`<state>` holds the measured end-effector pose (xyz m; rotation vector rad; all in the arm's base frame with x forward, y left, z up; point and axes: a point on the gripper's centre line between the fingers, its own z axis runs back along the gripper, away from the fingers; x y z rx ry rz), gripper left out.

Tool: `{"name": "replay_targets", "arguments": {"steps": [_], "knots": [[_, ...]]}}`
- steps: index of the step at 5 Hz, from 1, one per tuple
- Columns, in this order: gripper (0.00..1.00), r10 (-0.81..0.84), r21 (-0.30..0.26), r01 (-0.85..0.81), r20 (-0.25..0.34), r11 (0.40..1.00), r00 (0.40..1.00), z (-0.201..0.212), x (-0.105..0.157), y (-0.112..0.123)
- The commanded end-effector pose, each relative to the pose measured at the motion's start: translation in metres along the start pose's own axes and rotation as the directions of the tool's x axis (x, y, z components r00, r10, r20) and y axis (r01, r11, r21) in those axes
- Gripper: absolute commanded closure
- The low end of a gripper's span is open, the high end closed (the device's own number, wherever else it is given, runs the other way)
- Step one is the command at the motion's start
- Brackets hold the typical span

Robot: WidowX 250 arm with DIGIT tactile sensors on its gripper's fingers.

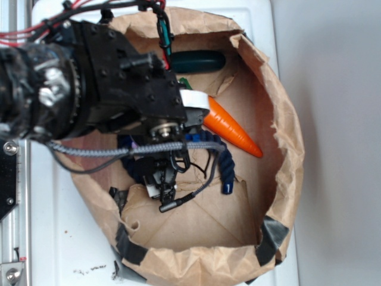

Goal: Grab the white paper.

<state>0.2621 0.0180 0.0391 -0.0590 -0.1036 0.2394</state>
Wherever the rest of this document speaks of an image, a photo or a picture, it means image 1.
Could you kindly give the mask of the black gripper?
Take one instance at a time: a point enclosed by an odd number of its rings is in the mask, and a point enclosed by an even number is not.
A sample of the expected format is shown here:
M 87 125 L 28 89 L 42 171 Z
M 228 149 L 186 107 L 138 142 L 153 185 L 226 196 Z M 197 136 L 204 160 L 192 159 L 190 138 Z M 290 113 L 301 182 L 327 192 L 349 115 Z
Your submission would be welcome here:
M 154 52 L 138 52 L 122 33 L 70 20 L 46 43 L 61 51 L 71 83 L 66 102 L 59 105 L 64 118 L 59 139 L 98 130 L 151 142 L 180 140 L 199 127 L 185 126 L 183 88 L 175 74 Z

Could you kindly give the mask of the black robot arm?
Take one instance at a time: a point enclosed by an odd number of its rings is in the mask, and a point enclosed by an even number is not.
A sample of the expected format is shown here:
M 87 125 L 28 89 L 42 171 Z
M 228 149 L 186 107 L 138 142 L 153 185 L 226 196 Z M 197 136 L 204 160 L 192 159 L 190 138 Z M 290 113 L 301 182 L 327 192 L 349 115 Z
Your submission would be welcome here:
M 1 49 L 1 138 L 77 138 L 94 130 L 179 139 L 202 125 L 203 92 L 180 86 L 153 52 L 120 32 L 69 20 L 44 39 Z

